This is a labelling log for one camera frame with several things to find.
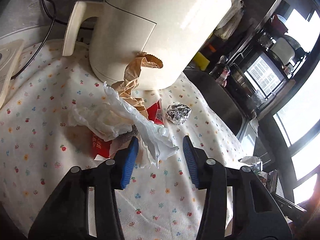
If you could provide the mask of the white plastic wrapper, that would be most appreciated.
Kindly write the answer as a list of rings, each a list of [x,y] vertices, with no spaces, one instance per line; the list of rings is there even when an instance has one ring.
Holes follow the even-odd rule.
[[[141,168],[158,166],[178,151],[169,136],[169,129],[148,120],[122,99],[107,83],[103,84],[106,102],[89,109],[72,107],[68,113],[69,126],[86,126],[105,142],[119,140],[122,135],[137,136],[138,165]]]

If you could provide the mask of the red snack wrapper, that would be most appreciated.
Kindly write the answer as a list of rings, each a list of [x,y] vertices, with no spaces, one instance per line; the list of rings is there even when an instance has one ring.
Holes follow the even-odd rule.
[[[162,101],[159,99],[156,103],[147,109],[148,120],[157,125],[164,126],[162,116]],[[110,141],[103,141],[103,139],[92,133],[92,152],[91,155],[95,161],[106,160],[113,158],[119,151],[130,144],[132,137],[137,137],[142,143],[142,139],[136,126],[132,126],[132,131],[119,135],[116,139]]]

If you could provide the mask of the small crumpled foil wrapper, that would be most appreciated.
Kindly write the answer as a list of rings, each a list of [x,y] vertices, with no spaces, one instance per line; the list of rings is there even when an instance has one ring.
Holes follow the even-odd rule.
[[[189,118],[191,108],[180,102],[173,102],[167,107],[165,117],[175,125],[181,125]]]

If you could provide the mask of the stainless steel sink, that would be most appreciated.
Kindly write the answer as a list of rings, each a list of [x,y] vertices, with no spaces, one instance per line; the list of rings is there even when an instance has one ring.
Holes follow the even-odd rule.
[[[248,120],[238,104],[206,72],[191,68],[185,68],[183,72],[200,91],[210,109],[220,117],[237,139],[242,141]]]

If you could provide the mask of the pink faucet attachment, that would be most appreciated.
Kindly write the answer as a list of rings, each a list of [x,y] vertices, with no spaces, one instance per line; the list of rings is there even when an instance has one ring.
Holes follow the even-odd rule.
[[[218,67],[218,72],[217,72],[216,82],[221,87],[225,87],[227,85],[227,77],[230,74],[230,68],[224,63],[218,64],[217,67]]]

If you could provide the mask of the yellow sponge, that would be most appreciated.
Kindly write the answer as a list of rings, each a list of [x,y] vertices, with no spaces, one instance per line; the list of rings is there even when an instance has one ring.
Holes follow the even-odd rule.
[[[210,61],[203,56],[200,52],[197,52],[192,59],[193,63],[200,68],[200,70],[205,71],[208,67]]]

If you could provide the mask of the floral white tablecloth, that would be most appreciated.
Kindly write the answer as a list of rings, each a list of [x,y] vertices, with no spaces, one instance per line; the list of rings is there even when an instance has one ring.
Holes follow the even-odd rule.
[[[98,164],[91,156],[91,131],[69,126],[67,117],[73,107],[94,110],[105,102],[103,83],[91,70],[86,45],[77,44],[70,57],[61,55],[61,47],[56,40],[24,49],[19,65],[25,70],[10,82],[1,109],[1,203],[24,234],[72,166]],[[184,124],[165,123],[174,144],[182,146],[188,136],[208,157],[240,168],[240,142],[184,74],[166,89],[134,96],[147,106],[189,106]],[[195,239],[205,195],[191,183],[182,150],[158,166],[136,164],[130,184],[116,193],[125,238]]]

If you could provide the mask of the crumpled brown paper scrap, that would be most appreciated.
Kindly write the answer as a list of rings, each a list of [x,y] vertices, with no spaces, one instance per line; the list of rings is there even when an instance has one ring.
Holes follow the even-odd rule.
[[[162,67],[163,62],[154,55],[145,52],[138,53],[135,59],[125,68],[123,81],[118,81],[112,84],[111,87],[118,92],[123,100],[135,107],[141,115],[148,118],[144,100],[142,98],[132,97],[131,92],[139,85],[139,77],[142,68],[160,69]]]

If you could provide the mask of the black dish rack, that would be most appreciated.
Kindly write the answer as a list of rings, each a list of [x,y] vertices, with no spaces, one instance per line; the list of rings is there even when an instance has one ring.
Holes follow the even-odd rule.
[[[259,9],[257,2],[253,8],[242,3],[212,36],[212,50],[231,70],[226,90],[246,116],[262,112],[292,82],[317,40],[314,10],[303,17],[287,1],[274,0],[259,20]]]

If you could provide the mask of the hanging cloth bags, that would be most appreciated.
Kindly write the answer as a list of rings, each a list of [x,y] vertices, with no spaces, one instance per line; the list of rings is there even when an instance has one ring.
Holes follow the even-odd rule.
[[[238,27],[244,12],[243,0],[231,0],[232,6],[214,30],[214,35],[222,40],[228,40]]]

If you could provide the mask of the cream air fryer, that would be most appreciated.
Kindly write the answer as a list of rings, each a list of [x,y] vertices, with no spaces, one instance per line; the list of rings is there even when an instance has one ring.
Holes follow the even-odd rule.
[[[231,5],[231,0],[78,1],[68,20],[62,55],[74,53],[80,25],[96,17],[89,43],[96,77],[108,84],[122,81],[127,65],[145,52],[163,66],[142,67],[138,88],[164,89],[177,80]]]

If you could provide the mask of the cream kettle base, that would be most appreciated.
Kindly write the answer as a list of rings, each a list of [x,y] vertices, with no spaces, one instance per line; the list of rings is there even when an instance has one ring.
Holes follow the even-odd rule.
[[[3,106],[9,91],[9,83],[14,71],[17,68],[19,57],[22,53],[25,41],[15,40],[6,44],[1,44],[1,63],[0,63],[0,106]]]

